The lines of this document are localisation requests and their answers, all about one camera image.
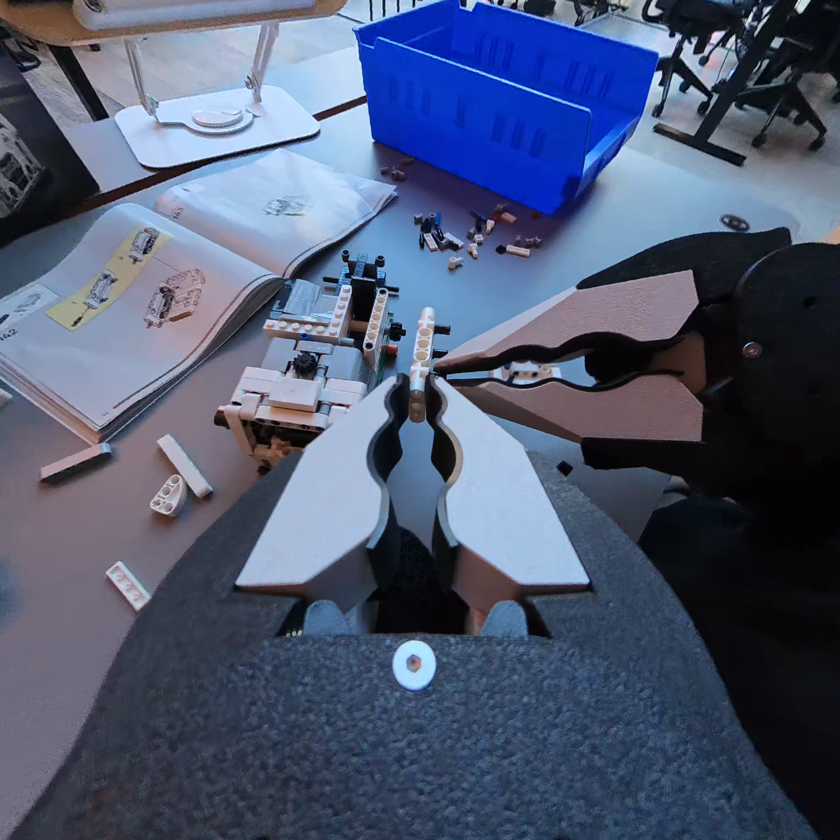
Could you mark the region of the lego instruction booklet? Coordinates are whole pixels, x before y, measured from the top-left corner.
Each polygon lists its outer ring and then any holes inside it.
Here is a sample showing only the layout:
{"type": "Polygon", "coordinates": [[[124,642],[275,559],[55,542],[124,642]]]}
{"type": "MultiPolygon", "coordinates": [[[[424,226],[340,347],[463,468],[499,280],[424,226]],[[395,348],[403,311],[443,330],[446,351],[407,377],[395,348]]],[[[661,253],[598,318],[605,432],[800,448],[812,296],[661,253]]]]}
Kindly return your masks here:
{"type": "Polygon", "coordinates": [[[396,185],[279,150],[112,206],[2,299],[2,382],[91,445],[222,346],[396,185]]]}

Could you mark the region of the white green lego truck model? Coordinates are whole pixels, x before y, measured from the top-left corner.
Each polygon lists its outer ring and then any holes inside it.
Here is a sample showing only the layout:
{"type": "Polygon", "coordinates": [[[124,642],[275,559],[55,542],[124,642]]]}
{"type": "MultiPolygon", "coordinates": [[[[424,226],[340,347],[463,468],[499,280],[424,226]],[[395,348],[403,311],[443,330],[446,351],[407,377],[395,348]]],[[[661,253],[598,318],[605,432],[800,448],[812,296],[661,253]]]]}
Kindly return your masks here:
{"type": "Polygon", "coordinates": [[[286,279],[263,332],[268,349],[248,366],[213,422],[265,474],[345,417],[378,384],[406,335],[392,312],[399,288],[383,255],[344,250],[335,277],[286,279]]]}

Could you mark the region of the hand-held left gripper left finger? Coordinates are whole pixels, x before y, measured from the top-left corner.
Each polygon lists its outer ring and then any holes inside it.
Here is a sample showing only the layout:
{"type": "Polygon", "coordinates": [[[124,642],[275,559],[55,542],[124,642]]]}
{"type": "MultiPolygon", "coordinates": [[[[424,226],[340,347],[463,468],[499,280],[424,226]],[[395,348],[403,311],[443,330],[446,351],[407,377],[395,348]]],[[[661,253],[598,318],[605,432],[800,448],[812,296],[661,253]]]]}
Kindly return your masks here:
{"type": "Polygon", "coordinates": [[[305,448],[236,579],[240,591],[351,613],[392,582],[401,536],[387,480],[407,416],[408,376],[398,374],[305,448]]]}

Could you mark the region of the white lego beam assembly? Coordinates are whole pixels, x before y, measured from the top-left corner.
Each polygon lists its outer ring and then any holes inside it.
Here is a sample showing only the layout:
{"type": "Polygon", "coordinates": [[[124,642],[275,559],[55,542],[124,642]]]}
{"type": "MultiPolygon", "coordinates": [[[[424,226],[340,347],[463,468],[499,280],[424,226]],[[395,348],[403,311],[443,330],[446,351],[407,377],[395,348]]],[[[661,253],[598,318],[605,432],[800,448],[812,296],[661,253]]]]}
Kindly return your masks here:
{"type": "Polygon", "coordinates": [[[421,424],[426,419],[426,379],[434,360],[446,354],[446,351],[438,353],[434,350],[435,338],[438,335],[449,336],[450,332],[450,325],[437,321],[434,308],[425,307],[421,311],[409,371],[408,418],[415,424],[421,424]]]}

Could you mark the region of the person's black jacket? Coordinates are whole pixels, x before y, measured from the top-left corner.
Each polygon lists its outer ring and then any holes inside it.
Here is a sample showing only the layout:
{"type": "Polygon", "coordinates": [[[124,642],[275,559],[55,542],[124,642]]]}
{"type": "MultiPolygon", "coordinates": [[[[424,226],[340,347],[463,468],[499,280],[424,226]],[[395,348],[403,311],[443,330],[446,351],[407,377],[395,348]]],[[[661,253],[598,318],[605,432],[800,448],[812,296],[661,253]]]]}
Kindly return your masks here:
{"type": "Polygon", "coordinates": [[[681,600],[762,760],[839,837],[838,509],[666,492],[639,540],[681,600]]]}

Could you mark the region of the pile of small lego pieces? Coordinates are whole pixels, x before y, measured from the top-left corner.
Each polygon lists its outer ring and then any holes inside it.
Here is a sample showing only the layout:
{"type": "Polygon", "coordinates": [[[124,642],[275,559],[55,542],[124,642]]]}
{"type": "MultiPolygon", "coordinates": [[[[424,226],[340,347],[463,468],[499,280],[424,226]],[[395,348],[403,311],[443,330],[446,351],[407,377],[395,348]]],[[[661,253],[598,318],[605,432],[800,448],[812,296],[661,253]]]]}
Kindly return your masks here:
{"type": "MultiPolygon", "coordinates": [[[[443,215],[439,211],[415,213],[413,223],[418,228],[418,246],[430,253],[450,252],[447,268],[455,271],[462,267],[466,257],[477,260],[480,250],[487,245],[497,228],[514,226],[519,217],[511,211],[507,202],[499,202],[488,213],[470,211],[470,222],[464,234],[454,234],[445,230],[443,215]]],[[[532,252],[543,247],[544,237],[539,234],[526,235],[513,233],[511,241],[498,241],[495,252],[499,256],[515,256],[527,259],[532,252]]]]}

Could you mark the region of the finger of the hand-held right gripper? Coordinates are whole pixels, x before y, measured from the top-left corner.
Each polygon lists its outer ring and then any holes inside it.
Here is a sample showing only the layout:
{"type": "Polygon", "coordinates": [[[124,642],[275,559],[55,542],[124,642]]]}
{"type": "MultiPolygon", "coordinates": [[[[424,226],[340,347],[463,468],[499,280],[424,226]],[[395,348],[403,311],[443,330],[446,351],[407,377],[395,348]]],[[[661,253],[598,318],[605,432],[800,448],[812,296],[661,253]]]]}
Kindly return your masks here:
{"type": "Polygon", "coordinates": [[[572,288],[449,351],[443,375],[489,371],[510,361],[558,361],[576,340],[672,340],[699,305],[691,270],[587,289],[572,288]]]}
{"type": "Polygon", "coordinates": [[[593,387],[557,378],[514,385],[489,377],[437,377],[490,416],[575,443],[586,438],[702,441],[704,407],[668,372],[593,387]]]}

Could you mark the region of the white curved lego beam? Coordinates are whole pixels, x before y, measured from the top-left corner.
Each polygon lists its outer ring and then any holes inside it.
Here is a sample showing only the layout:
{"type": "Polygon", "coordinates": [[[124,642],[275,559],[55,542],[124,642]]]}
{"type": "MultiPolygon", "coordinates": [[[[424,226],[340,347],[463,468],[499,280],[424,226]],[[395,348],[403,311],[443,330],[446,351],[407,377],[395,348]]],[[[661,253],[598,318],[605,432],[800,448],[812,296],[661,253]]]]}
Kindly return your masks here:
{"type": "Polygon", "coordinates": [[[166,518],[177,518],[188,498],[188,486],[183,477],[173,474],[150,501],[150,509],[166,518]]]}

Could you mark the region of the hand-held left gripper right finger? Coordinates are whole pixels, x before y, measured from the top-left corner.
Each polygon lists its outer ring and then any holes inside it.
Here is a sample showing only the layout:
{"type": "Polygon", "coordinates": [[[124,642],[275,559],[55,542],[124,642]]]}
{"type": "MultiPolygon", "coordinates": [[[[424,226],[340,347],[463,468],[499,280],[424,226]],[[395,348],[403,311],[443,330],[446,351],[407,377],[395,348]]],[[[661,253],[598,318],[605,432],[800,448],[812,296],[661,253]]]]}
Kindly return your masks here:
{"type": "Polygon", "coordinates": [[[501,602],[583,592],[591,579],[529,454],[439,376],[426,381],[436,502],[433,555],[442,586],[478,632],[501,602]]]}

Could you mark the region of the black office chair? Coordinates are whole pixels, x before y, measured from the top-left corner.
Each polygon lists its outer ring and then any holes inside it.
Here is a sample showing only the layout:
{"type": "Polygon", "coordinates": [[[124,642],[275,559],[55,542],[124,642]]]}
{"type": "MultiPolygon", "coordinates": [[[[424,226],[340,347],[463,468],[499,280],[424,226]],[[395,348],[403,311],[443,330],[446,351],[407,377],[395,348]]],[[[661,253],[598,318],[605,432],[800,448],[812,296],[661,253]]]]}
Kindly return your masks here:
{"type": "Polygon", "coordinates": [[[802,13],[793,14],[780,32],[781,44],[750,87],[735,101],[739,109],[751,107],[768,115],[762,129],[752,139],[756,149],[763,147],[770,126],[777,118],[792,118],[795,125],[810,124],[817,132],[811,151],[823,147],[826,126],[799,88],[807,74],[833,74],[838,62],[839,4],[811,1],[802,13]]]}
{"type": "Polygon", "coordinates": [[[682,79],[679,85],[680,92],[687,92],[690,88],[694,88],[703,96],[704,101],[700,103],[698,113],[704,116],[711,105],[713,93],[683,60],[684,48],[688,43],[692,43],[693,54],[700,56],[705,52],[715,33],[729,31],[737,33],[742,27],[743,3],[645,1],[642,18],[646,23],[666,26],[670,37],[679,38],[672,54],[660,58],[657,63],[656,71],[661,74],[658,84],[663,92],[659,103],[653,108],[652,117],[661,118],[675,76],[682,79]]]}

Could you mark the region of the blue plastic bin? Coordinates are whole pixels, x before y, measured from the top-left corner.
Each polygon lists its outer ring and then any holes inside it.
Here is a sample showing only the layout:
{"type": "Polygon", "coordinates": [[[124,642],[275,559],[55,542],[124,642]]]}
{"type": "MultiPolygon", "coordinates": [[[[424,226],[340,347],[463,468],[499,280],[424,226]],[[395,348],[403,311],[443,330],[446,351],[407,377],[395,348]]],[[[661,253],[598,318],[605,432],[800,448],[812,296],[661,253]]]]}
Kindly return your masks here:
{"type": "Polygon", "coordinates": [[[659,60],[488,3],[424,3],[354,34],[374,141],[542,214],[633,135],[659,60]]]}

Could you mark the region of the black desk leg frame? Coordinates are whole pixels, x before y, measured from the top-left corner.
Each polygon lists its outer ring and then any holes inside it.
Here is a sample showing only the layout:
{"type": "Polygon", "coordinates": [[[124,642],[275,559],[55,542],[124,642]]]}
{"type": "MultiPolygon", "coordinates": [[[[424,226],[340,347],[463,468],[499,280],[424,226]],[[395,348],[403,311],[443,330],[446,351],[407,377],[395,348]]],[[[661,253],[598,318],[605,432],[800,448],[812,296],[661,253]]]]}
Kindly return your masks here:
{"type": "Polygon", "coordinates": [[[711,142],[711,135],[718,129],[738,95],[745,92],[751,75],[768,53],[773,41],[779,37],[785,22],[795,10],[796,4],[796,1],[778,1],[773,5],[766,22],[754,37],[751,46],[745,51],[724,88],[710,105],[707,115],[696,132],[687,133],[663,122],[657,122],[653,131],[717,160],[738,167],[742,166],[746,160],[745,155],[711,142]]]}

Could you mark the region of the white flat lego plate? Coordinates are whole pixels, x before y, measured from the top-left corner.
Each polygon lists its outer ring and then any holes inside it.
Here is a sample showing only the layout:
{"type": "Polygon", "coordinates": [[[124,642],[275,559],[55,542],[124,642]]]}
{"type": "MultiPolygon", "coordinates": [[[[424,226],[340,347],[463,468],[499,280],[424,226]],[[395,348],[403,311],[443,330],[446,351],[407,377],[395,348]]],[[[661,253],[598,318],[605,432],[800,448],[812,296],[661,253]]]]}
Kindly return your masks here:
{"type": "Polygon", "coordinates": [[[140,613],[150,602],[151,593],[122,561],[110,566],[105,575],[135,613],[140,613]]]}

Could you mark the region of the white metal stand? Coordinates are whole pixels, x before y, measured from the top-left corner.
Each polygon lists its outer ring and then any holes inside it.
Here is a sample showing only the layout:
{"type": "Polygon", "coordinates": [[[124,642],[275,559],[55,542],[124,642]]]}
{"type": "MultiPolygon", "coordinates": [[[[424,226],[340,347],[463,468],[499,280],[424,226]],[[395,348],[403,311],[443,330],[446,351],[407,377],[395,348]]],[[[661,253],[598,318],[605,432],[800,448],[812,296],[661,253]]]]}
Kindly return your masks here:
{"type": "Polygon", "coordinates": [[[140,105],[115,117],[134,157],[151,170],[171,169],[311,138],[319,122],[285,90],[267,86],[266,69],[279,34],[264,23],[245,86],[158,101],[147,90],[140,41],[123,40],[140,105]]]}

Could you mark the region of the white lego panel subassembly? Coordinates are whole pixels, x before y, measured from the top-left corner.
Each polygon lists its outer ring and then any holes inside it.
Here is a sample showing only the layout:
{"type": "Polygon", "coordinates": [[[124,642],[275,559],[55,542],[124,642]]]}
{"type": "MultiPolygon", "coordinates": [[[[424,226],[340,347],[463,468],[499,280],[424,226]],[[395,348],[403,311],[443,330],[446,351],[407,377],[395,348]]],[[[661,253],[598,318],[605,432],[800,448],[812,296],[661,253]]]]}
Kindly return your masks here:
{"type": "Polygon", "coordinates": [[[488,379],[514,386],[525,386],[561,380],[562,373],[557,364],[543,364],[529,360],[513,361],[490,371],[488,379]]]}

